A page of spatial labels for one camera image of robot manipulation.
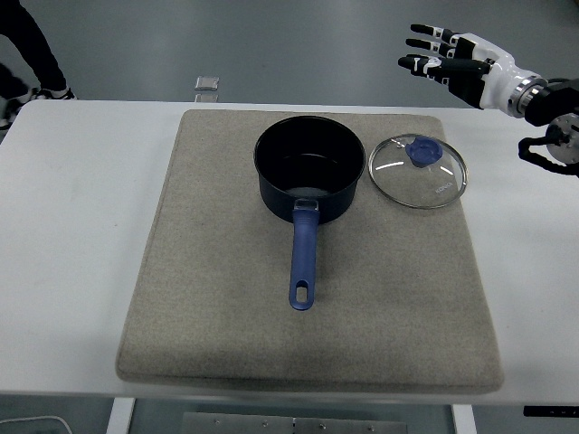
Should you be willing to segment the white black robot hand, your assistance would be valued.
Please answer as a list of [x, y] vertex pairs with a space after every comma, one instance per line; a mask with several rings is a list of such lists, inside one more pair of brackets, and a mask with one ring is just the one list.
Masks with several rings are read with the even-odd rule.
[[521, 118], [526, 92], [546, 85], [539, 74], [519, 68], [509, 52], [473, 33], [428, 24], [412, 24], [411, 31], [421, 38], [405, 43], [424, 53], [407, 54], [398, 65], [413, 76], [440, 83], [475, 109], [499, 109]]

